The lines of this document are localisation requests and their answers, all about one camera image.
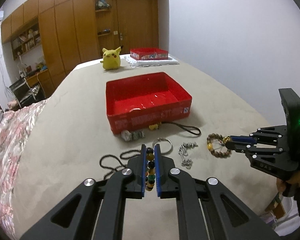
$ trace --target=brown bead bracelet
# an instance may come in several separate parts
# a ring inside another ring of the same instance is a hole
[[[223,147],[223,146],[225,146],[227,141],[231,140],[230,136],[223,137],[221,134],[212,133],[212,134],[209,134],[208,137],[207,137],[207,148],[213,156],[215,156],[216,158],[228,158],[228,157],[230,157],[231,150],[229,150],[229,149],[226,152],[221,152],[221,151],[218,152],[218,151],[213,149],[212,142],[214,140],[218,140],[220,142],[221,146]]]

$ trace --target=black bead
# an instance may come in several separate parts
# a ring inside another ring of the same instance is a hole
[[[150,161],[150,162],[148,162],[148,167],[149,167],[149,169],[153,169],[154,168],[154,161]]]
[[[153,149],[148,147],[146,153],[153,153]]]

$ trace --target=human hand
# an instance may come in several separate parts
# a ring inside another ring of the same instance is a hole
[[[300,171],[297,171],[291,179],[287,180],[289,184],[298,184],[300,187]],[[284,192],[286,190],[286,184],[283,180],[277,178],[277,189],[279,192]]]

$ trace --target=plush toy ear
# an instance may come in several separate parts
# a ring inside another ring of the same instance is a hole
[[[120,53],[120,51],[121,51],[121,47],[119,47],[119,48],[117,48],[117,49],[115,50],[115,52],[118,53],[118,54]]]

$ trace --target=table surface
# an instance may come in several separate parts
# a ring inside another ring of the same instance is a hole
[[[210,133],[247,135],[267,121],[244,100],[200,70],[180,62],[147,68],[124,67],[104,71],[101,63],[77,67],[48,100],[26,144],[13,195],[14,223],[19,238],[44,214],[86,178],[101,180],[106,170],[99,167],[105,154],[119,156],[128,149],[151,146],[158,137],[171,140],[169,157],[181,166],[178,147],[197,142],[189,150],[193,166],[187,170],[198,179],[218,178],[254,212],[260,214],[276,194],[275,178],[250,167],[245,155],[232,153],[228,159],[213,157],[206,147]],[[200,127],[202,136],[193,138],[174,125],[157,131],[145,129],[145,138],[124,142],[114,136],[106,118],[105,88],[110,80],[144,73],[166,72],[193,97],[191,114],[179,122]],[[164,151],[168,148],[161,144]],[[106,164],[117,166],[115,161]],[[122,239],[178,239],[178,220],[174,199],[160,200],[156,190],[143,200],[127,200]]]

